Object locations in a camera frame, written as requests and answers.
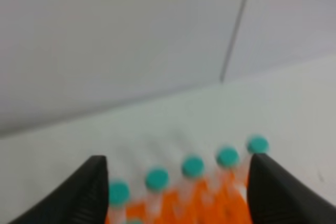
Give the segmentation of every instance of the white table surface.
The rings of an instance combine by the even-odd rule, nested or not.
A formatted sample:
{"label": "white table surface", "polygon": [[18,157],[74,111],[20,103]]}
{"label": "white table surface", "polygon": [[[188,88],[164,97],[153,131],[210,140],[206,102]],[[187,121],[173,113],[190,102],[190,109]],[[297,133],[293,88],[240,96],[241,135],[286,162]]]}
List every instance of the white table surface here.
{"label": "white table surface", "polygon": [[152,165],[179,177],[183,156],[198,153],[208,170],[218,147],[239,151],[247,136],[265,135],[270,156],[336,203],[336,56],[141,102],[0,140],[0,223],[64,181],[90,155],[106,155],[110,178],[134,197]]}

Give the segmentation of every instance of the teal cap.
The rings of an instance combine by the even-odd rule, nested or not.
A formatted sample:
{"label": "teal cap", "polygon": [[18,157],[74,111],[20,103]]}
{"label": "teal cap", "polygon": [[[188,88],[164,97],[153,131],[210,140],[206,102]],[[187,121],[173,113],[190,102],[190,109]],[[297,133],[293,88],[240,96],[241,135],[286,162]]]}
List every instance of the teal cap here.
{"label": "teal cap", "polygon": [[128,185],[122,180],[116,180],[109,186],[109,203],[113,207],[122,207],[130,199]]}
{"label": "teal cap", "polygon": [[139,219],[128,220],[125,222],[125,224],[142,224],[142,221]]}
{"label": "teal cap", "polygon": [[224,147],[219,150],[216,157],[217,164],[224,168],[231,168],[239,163],[239,155],[235,148]]}
{"label": "teal cap", "polygon": [[149,171],[145,184],[150,191],[162,191],[169,183],[168,172],[163,168],[155,168]]}
{"label": "teal cap", "polygon": [[247,150],[251,154],[268,152],[269,145],[263,136],[252,136],[247,141]]}
{"label": "teal cap", "polygon": [[182,164],[182,174],[187,178],[201,177],[203,172],[203,160],[196,155],[187,157]]}

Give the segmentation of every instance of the round teal lid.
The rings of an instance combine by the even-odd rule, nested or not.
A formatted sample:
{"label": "round teal lid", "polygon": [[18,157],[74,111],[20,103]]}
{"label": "round teal lid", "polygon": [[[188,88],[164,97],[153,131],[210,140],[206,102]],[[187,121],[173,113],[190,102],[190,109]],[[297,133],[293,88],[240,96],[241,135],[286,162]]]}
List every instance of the round teal lid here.
{"label": "round teal lid", "polygon": [[128,220],[125,222],[125,224],[142,224],[142,221],[138,219]]}
{"label": "round teal lid", "polygon": [[263,136],[252,136],[247,141],[247,150],[251,154],[266,153],[268,149],[268,141]]}
{"label": "round teal lid", "polygon": [[217,164],[221,167],[231,168],[239,163],[239,155],[235,148],[224,147],[219,150],[216,157]]}
{"label": "round teal lid", "polygon": [[187,178],[201,177],[203,172],[203,160],[196,155],[187,157],[182,164],[182,174]]}
{"label": "round teal lid", "polygon": [[122,207],[130,199],[130,190],[128,185],[116,180],[110,183],[109,186],[109,203],[114,207]]}
{"label": "round teal lid", "polygon": [[167,187],[168,183],[169,175],[163,168],[150,170],[145,179],[146,187],[151,191],[162,191]]}

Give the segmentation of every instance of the white wall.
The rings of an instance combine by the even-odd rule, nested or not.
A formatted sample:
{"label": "white wall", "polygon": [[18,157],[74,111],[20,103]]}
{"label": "white wall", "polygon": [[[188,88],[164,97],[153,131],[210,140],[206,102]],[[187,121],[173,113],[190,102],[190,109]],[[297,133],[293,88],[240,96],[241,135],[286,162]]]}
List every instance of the white wall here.
{"label": "white wall", "polygon": [[90,155],[106,155],[110,178],[143,193],[152,165],[179,176],[183,156],[202,155],[207,171],[223,144],[240,151],[251,133],[270,155],[336,204],[336,56],[253,78],[189,91],[0,140],[0,223],[40,201]]}
{"label": "white wall", "polygon": [[219,81],[241,0],[0,0],[0,131]]}
{"label": "white wall", "polygon": [[335,20],[335,0],[247,0],[225,80],[335,53]]}

